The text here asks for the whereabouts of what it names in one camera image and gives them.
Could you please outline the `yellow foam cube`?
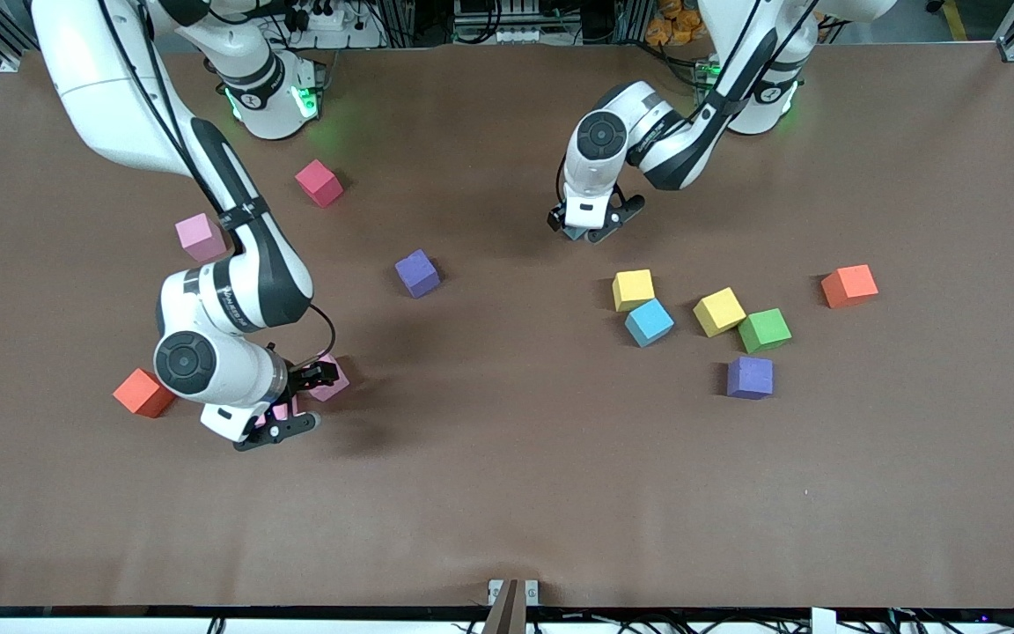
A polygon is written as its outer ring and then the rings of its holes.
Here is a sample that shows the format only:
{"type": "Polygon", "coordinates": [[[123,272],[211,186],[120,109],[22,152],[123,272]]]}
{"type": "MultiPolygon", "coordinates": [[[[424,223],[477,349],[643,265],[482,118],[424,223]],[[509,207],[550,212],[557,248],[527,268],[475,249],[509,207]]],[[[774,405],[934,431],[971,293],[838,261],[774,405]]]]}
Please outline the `yellow foam cube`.
{"type": "Polygon", "coordinates": [[[693,314],[707,337],[715,337],[736,328],[747,316],[730,286],[707,294],[697,301],[693,314]]]}
{"type": "Polygon", "coordinates": [[[612,292],[615,312],[632,312],[647,304],[656,297],[651,270],[620,270],[613,278],[612,292]]]}

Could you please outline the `orange foam cube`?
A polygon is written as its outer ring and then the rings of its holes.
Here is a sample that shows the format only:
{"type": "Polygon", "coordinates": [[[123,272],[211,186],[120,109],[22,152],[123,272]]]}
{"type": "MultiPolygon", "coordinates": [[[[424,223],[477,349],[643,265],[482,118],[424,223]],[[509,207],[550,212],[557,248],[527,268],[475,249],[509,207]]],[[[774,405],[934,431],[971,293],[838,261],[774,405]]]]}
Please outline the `orange foam cube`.
{"type": "Polygon", "coordinates": [[[878,287],[868,264],[834,269],[820,282],[829,308],[858,306],[877,297],[878,287]]]}
{"type": "Polygon", "coordinates": [[[166,388],[156,374],[136,368],[113,392],[113,397],[130,413],[158,418],[176,401],[176,394],[166,388]]]}

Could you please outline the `purple foam cube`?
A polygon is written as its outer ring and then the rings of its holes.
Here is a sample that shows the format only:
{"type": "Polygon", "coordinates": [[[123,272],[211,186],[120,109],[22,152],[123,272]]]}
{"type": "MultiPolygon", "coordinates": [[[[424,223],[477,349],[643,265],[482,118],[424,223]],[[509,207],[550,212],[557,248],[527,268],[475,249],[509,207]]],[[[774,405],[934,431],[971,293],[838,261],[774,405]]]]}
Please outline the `purple foam cube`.
{"type": "Polygon", "coordinates": [[[394,267],[412,298],[419,299],[440,285],[439,270],[423,249],[416,249],[403,257],[394,267]]]}
{"type": "Polygon", "coordinates": [[[725,396],[765,400],[775,393],[775,365],[769,358],[743,356],[727,365],[725,396]]]}

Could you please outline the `white equipment box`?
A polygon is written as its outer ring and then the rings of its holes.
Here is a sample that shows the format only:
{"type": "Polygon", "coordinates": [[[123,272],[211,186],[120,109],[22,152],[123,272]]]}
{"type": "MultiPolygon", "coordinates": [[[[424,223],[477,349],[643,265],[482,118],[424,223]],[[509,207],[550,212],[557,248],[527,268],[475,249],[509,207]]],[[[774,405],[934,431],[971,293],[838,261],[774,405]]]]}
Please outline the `white equipment box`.
{"type": "Polygon", "coordinates": [[[540,43],[574,33],[572,21],[542,0],[453,0],[451,36],[466,45],[540,43]]]}

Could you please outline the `orange snack bag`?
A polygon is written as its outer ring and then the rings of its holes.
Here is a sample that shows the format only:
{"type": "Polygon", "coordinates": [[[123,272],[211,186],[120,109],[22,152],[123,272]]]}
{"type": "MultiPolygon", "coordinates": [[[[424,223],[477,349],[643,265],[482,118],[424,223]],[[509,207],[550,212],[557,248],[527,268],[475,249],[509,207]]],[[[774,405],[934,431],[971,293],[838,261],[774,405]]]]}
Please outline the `orange snack bag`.
{"type": "Polygon", "coordinates": [[[680,47],[707,36],[697,0],[653,0],[643,40],[651,47],[680,47]]]}

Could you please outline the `crimson foam cube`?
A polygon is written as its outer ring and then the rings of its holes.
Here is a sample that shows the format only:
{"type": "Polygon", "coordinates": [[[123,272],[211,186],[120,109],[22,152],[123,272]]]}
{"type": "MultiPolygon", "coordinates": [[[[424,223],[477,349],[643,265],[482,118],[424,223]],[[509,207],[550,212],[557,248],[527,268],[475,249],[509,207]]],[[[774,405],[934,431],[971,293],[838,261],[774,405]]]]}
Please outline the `crimson foam cube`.
{"type": "Polygon", "coordinates": [[[343,193],[342,182],[318,159],[310,161],[295,173],[295,181],[307,197],[319,208],[330,208],[343,193]]]}

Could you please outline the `green foam cube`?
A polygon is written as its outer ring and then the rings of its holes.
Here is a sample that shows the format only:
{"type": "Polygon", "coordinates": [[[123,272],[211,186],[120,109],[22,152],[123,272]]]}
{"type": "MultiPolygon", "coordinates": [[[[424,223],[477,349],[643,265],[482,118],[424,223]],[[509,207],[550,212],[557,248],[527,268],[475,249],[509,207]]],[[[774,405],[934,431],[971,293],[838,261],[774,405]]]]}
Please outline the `green foam cube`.
{"type": "Polygon", "coordinates": [[[748,314],[738,325],[738,334],[747,354],[780,348],[792,338],[791,329],[780,308],[748,314]]]}

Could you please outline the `brown table mat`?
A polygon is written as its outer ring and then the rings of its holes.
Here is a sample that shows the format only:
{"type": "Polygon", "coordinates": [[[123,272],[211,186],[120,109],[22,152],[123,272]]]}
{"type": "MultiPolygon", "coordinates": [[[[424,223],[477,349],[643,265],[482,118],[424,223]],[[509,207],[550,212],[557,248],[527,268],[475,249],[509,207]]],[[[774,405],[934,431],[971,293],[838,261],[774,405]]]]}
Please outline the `brown table mat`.
{"type": "Polygon", "coordinates": [[[598,245],[547,228],[569,133],[632,48],[342,54],[320,122],[261,142],[200,56],[168,61],[315,281],[350,384],[238,453],[145,368],[186,178],[77,139],[43,61],[0,76],[0,605],[1014,605],[1014,64],[991,44],[822,47],[771,133],[730,134],[598,245]],[[318,159],[342,196],[295,175],[318,159]],[[423,249],[415,299],[395,263],[423,249]],[[832,309],[834,269],[878,295],[832,309]],[[639,348],[620,270],[671,332],[639,348]],[[747,354],[693,309],[735,291],[792,338],[747,354]],[[725,396],[735,358],[765,400],[725,396]]]}

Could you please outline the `white power strip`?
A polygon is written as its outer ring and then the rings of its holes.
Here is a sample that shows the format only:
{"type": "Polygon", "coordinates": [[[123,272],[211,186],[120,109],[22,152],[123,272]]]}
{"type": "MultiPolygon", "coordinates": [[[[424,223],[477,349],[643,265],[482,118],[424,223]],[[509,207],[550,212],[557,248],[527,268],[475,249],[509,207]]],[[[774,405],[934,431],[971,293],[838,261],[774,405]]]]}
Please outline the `white power strip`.
{"type": "Polygon", "coordinates": [[[382,25],[365,0],[292,0],[285,12],[294,48],[378,48],[386,44],[382,25]]]}

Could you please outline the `aluminium frame rail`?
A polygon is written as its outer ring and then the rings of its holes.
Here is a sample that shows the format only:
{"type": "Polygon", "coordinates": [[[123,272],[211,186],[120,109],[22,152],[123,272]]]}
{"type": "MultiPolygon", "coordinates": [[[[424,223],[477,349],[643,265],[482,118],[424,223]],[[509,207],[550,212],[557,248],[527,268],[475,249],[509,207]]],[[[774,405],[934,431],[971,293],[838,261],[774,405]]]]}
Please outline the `aluminium frame rail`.
{"type": "Polygon", "coordinates": [[[520,602],[508,607],[506,598],[500,594],[500,602],[491,607],[480,634],[527,634],[527,606],[520,602]]]}

